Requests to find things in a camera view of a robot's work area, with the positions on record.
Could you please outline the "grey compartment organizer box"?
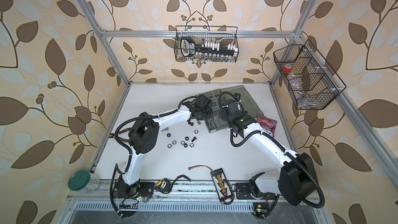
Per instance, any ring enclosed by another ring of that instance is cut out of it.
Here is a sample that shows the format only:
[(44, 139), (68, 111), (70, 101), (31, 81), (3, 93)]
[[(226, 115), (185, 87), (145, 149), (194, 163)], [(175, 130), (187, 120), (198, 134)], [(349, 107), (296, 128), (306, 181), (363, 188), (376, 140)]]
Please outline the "grey compartment organizer box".
[(255, 120), (258, 119), (259, 115), (264, 115), (248, 90), (242, 85), (208, 91), (204, 95), (211, 100), (211, 109), (213, 112), (213, 115), (205, 120), (209, 133), (228, 128), (228, 123), (221, 113), (218, 101), (219, 95), (223, 92), (230, 92), (235, 98), (238, 96), (239, 103), (228, 93), (223, 94), (221, 97), (222, 107), (226, 112), (226, 116), (231, 121), (233, 121), (233, 118), (241, 117), (245, 114), (253, 117)]

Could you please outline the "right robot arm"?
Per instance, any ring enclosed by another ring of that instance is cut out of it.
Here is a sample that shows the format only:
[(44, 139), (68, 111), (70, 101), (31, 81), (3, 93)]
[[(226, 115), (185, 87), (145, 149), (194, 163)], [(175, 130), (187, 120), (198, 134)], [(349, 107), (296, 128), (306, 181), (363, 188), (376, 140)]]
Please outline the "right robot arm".
[(243, 109), (237, 95), (223, 92), (218, 97), (218, 105), (221, 118), (230, 129), (231, 145), (238, 148), (250, 141), (274, 162), (279, 170), (276, 195), (283, 196), (294, 206), (304, 202), (313, 208), (324, 207), (325, 196), (319, 185), (313, 160), (308, 154), (298, 154), (268, 134)]

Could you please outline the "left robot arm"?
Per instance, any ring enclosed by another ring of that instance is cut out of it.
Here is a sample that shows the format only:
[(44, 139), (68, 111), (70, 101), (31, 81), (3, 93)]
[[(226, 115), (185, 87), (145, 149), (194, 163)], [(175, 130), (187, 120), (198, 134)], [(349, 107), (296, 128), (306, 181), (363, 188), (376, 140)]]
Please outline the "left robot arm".
[(138, 117), (129, 119), (118, 126), (109, 137), (127, 149), (129, 157), (124, 171), (115, 166), (115, 173), (119, 173), (116, 187), (121, 197), (133, 197), (139, 193), (140, 172), (146, 154), (153, 150), (161, 130), (180, 122), (191, 124), (191, 120), (206, 120), (212, 115), (212, 101), (205, 94), (190, 96), (181, 100), (174, 110), (150, 115), (146, 112)]

